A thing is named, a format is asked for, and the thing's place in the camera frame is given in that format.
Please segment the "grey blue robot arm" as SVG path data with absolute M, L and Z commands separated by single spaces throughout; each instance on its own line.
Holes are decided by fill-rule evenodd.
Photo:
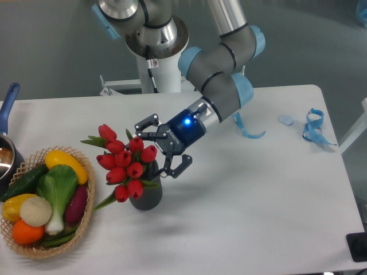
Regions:
M 153 141 L 165 156 L 158 175 L 178 177 L 191 163 L 185 150 L 253 97 L 249 80 L 236 69 L 265 47 L 256 26 L 248 25 L 239 1 L 208 1 L 220 43 L 210 51 L 188 47 L 185 23 L 170 1 L 97 1 L 98 23 L 112 39 L 124 38 L 135 55 L 143 93 L 170 93 L 188 80 L 201 94 L 189 107 L 160 123 L 151 115 L 135 125 L 135 133 Z

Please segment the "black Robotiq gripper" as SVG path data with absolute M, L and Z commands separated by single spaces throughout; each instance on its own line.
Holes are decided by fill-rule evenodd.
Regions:
M 193 163 L 191 156 L 182 153 L 204 136 L 205 128 L 196 118 L 191 117 L 191 114 L 192 111 L 184 109 L 167 123 L 159 126 L 158 115 L 153 113 L 134 125 L 137 137 L 142 140 L 156 141 L 165 155 L 163 167 L 159 169 L 159 175 L 163 178 L 168 176 L 177 178 Z M 151 126 L 158 129 L 155 132 L 145 132 L 145 129 Z M 172 169 L 174 155 L 181 155 L 181 163 Z

